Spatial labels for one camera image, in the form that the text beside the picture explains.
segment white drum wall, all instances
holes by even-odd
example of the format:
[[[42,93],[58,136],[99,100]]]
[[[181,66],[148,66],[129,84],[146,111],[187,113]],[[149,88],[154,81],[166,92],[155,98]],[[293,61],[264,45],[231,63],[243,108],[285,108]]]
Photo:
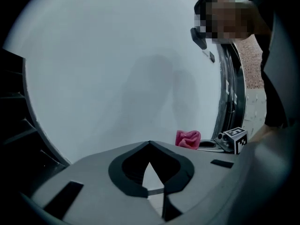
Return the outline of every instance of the white drum wall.
[[[37,122],[71,163],[176,131],[210,139],[220,63],[192,41],[197,0],[33,0],[4,48],[26,59]]]

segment hair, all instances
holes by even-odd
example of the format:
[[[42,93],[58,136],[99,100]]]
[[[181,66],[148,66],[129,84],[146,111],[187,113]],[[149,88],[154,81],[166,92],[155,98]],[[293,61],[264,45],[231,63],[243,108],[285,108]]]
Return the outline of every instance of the hair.
[[[206,3],[212,2],[213,0],[198,0],[194,6],[196,15],[201,15],[201,20],[205,20],[206,15]]]

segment tiled wall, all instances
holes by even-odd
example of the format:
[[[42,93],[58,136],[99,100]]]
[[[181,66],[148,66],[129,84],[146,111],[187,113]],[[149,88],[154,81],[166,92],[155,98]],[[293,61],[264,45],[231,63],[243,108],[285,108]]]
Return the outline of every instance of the tiled wall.
[[[264,89],[246,90],[246,111],[242,128],[251,138],[264,124],[267,114],[267,97]]]
[[[262,89],[263,80],[261,76],[262,50],[254,35],[237,41],[236,46],[244,68],[246,86],[248,89]]]

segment black cutout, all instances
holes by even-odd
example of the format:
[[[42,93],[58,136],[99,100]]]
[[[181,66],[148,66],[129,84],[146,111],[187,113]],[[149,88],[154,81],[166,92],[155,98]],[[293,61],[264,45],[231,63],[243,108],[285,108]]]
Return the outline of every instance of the black cutout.
[[[201,142],[199,147],[201,148],[214,148],[216,146],[213,142]]]
[[[83,184],[69,182],[44,208],[52,216],[62,219],[83,188]]]
[[[202,33],[198,32],[196,28],[191,28],[191,36],[192,40],[202,49],[205,50],[207,48],[205,37]]]
[[[163,215],[162,217],[164,218],[164,220],[170,221],[176,217],[178,217],[179,215],[181,215],[182,212],[180,212],[177,208],[175,208],[171,202],[170,199],[168,198],[168,196],[164,196],[164,206],[163,206]]]
[[[149,163],[165,186],[162,217],[169,221],[181,212],[170,203],[167,195],[182,191],[192,179],[194,166],[189,159],[149,141],[116,157],[109,165],[108,174],[126,195],[146,198],[148,190],[142,184]]]
[[[221,161],[221,160],[212,160],[210,163],[221,166],[221,167],[227,167],[227,168],[232,168],[233,163],[231,162],[226,162],[226,161]]]

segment pink cloth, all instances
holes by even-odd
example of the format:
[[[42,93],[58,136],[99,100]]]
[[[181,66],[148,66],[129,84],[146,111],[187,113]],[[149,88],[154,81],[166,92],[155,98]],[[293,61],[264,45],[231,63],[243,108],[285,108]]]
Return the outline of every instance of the pink cloth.
[[[201,134],[198,131],[177,131],[175,145],[183,148],[197,149],[200,145]]]

